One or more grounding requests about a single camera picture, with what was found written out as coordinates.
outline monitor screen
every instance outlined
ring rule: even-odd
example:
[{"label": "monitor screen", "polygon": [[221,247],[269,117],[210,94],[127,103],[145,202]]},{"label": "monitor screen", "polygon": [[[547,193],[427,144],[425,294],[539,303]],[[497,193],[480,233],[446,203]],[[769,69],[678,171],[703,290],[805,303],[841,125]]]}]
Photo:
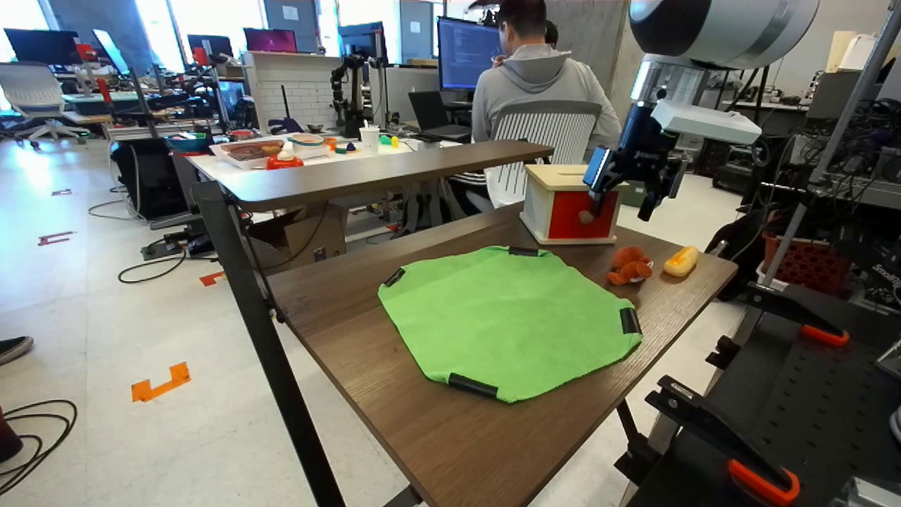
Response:
[{"label": "monitor screen", "polygon": [[339,26],[338,36],[341,37],[341,56],[358,54],[365,58],[376,58],[376,48],[381,44],[382,60],[387,63],[388,50],[382,22]]},{"label": "monitor screen", "polygon": [[106,51],[106,55],[109,56],[115,69],[122,75],[128,74],[128,64],[125,63],[125,58],[122,57],[119,48],[113,43],[113,38],[110,37],[110,34],[107,33],[106,30],[94,29],[94,36],[97,38],[97,41],[100,42],[104,51]]},{"label": "monitor screen", "polygon": [[193,50],[194,48],[203,48],[204,41],[210,42],[210,50],[214,55],[225,53],[234,56],[232,52],[232,43],[228,37],[222,35],[192,35],[187,36],[187,45]]},{"label": "monitor screen", "polygon": [[293,30],[257,30],[245,28],[247,51],[296,53],[297,42]]},{"label": "monitor screen", "polygon": [[476,89],[491,60],[504,54],[497,27],[448,18],[438,20],[438,48],[442,89]]},{"label": "monitor screen", "polygon": [[9,45],[18,61],[38,61],[47,65],[80,65],[81,57],[75,47],[75,32],[49,30],[18,30],[4,28]]}]

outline orange stuffed toy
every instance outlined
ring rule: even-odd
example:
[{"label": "orange stuffed toy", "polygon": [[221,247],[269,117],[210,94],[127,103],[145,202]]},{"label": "orange stuffed toy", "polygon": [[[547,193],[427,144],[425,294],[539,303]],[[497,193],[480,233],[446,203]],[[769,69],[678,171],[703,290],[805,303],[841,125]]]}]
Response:
[{"label": "orange stuffed toy", "polygon": [[642,281],[653,276],[653,265],[640,246],[626,246],[614,253],[614,270],[607,274],[607,279],[613,285]]}]

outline green cloth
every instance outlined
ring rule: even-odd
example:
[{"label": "green cloth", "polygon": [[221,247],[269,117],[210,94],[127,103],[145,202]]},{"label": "green cloth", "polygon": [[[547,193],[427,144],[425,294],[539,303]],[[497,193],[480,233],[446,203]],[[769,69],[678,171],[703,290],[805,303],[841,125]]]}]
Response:
[{"label": "green cloth", "polygon": [[504,246],[404,266],[378,298],[428,378],[451,373],[497,387],[513,403],[551,391],[626,357],[634,309],[550,252]]}]

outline office chair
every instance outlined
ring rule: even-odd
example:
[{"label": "office chair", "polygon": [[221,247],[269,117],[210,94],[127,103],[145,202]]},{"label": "office chair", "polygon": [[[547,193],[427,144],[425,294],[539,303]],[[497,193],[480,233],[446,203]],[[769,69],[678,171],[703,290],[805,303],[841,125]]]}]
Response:
[{"label": "office chair", "polygon": [[34,144],[45,134],[50,134],[53,139],[59,139],[60,134],[73,137],[88,134],[86,128],[68,127],[57,119],[62,117],[66,101],[62,98],[59,82],[46,65],[0,63],[0,88],[3,88],[6,100],[13,109],[24,118],[44,118],[43,125],[17,132],[17,137],[28,134],[28,139]]},{"label": "office chair", "polygon": [[[553,146],[551,163],[580,164],[595,130],[601,106],[577,100],[545,100],[513,104],[501,110],[492,140],[513,139]],[[525,199],[528,175],[522,162],[485,169],[488,196],[468,190],[466,197],[480,211]]]}]

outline wooden box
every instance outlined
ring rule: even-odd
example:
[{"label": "wooden box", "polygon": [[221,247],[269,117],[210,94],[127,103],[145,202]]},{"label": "wooden box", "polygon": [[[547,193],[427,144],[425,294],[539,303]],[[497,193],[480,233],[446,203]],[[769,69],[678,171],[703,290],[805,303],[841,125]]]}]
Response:
[{"label": "wooden box", "polygon": [[620,192],[604,195],[601,212],[590,223],[594,204],[582,182],[586,165],[526,165],[528,183],[520,218],[539,244],[612,244]]}]

